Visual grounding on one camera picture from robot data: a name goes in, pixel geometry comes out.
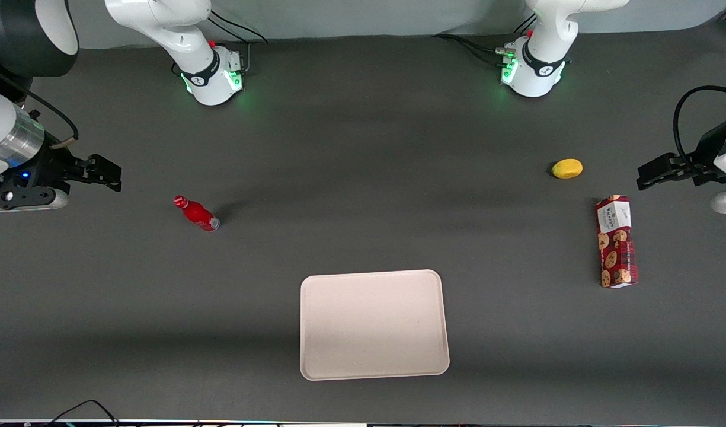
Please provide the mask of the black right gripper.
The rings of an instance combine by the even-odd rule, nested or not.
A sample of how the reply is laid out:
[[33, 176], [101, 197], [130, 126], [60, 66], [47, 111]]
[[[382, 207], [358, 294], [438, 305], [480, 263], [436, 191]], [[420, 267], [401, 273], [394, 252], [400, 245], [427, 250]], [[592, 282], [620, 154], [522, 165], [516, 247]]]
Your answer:
[[121, 192], [121, 171], [116, 163], [100, 155], [90, 155], [86, 161], [67, 148], [42, 148], [31, 160], [10, 169], [10, 182], [15, 187], [51, 187], [66, 194], [71, 192], [71, 181], [100, 184]]

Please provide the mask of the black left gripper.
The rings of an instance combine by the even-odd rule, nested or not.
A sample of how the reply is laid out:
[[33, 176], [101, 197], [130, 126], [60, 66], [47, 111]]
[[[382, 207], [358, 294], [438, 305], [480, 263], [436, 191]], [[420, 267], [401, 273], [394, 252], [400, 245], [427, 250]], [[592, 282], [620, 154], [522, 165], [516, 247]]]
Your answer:
[[637, 168], [637, 189], [645, 191], [656, 184], [692, 179], [694, 186], [709, 182], [726, 184], [726, 121], [704, 133], [695, 151], [689, 154], [692, 172], [683, 158], [665, 153]]

